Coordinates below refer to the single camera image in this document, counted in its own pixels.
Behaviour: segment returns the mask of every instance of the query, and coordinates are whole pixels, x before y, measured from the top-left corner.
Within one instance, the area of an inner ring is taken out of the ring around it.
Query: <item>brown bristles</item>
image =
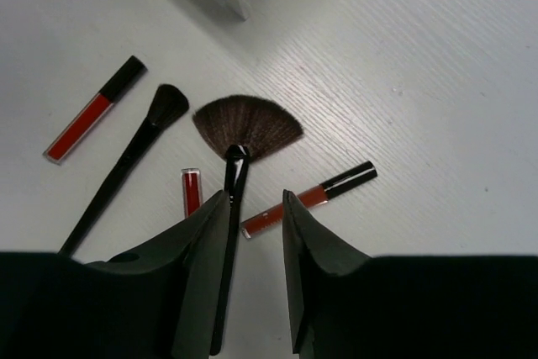
[[[234,95],[215,100],[193,116],[198,132],[224,159],[230,145],[243,145],[251,161],[290,145],[303,135],[301,124],[284,108],[263,98]]]

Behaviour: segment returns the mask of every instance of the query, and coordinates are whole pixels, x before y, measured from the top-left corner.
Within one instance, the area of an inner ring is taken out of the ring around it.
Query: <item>lip gloss tube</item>
[[[202,179],[197,168],[182,170],[183,209],[188,218],[202,204]]]
[[[92,100],[71,121],[43,153],[48,161],[61,164],[93,126],[116,104],[146,72],[144,64],[131,56],[108,80]]]
[[[332,198],[336,198],[342,193],[347,193],[351,189],[375,177],[377,177],[376,167],[370,161],[367,161],[330,180],[322,182],[316,187],[310,188],[308,191],[300,193],[297,198],[299,198],[304,206],[312,208],[322,203],[327,203]],[[244,221],[241,226],[241,232],[244,237],[251,239],[263,230],[280,222],[283,215],[284,208],[280,203]]]

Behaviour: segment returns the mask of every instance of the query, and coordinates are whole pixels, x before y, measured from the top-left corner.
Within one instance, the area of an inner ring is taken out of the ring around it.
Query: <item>wood grain surface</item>
[[[56,251],[170,82],[193,111],[271,98],[305,137],[253,165],[243,215],[366,159],[379,178],[315,216],[371,255],[538,250],[536,0],[0,0],[0,249]],[[150,73],[63,166],[41,153],[124,63]],[[190,117],[137,166],[79,250],[107,260],[182,219],[224,163]],[[241,240],[219,357],[293,357],[280,227]]]

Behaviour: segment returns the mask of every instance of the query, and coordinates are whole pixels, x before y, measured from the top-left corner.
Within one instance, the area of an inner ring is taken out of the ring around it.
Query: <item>makeup brush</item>
[[[187,111],[188,101],[182,92],[169,84],[159,86],[142,125],[61,247],[60,254],[70,256],[75,252],[153,142]]]
[[[245,95],[213,101],[200,108],[193,121],[209,147],[226,160],[224,190],[228,191],[230,201],[228,241],[211,341],[211,355],[215,356],[222,348],[224,337],[241,200],[249,165],[299,139],[303,128],[288,111],[273,101]]]
[[[298,198],[304,206],[312,208],[313,206],[327,203],[332,198],[336,198],[342,193],[347,193],[351,189],[359,187],[375,177],[377,177],[376,167],[370,161],[367,161],[330,180],[322,182],[316,187],[310,188],[308,191],[300,193]],[[241,225],[241,232],[244,237],[251,239],[263,230],[280,222],[282,216],[283,207],[280,203],[244,221]]]

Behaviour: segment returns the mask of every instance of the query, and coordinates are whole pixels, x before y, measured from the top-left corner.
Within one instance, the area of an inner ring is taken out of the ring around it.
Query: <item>fan brush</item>
[[[61,247],[60,254],[70,256],[75,252],[142,156],[162,132],[187,111],[188,100],[177,88],[169,84],[157,88],[142,125]]]
[[[215,100],[200,108],[193,121],[209,147],[226,160],[224,190],[228,191],[230,201],[228,241],[211,342],[211,355],[215,356],[221,350],[224,337],[241,200],[249,165],[299,139],[303,128],[288,111],[273,101],[245,95]]]

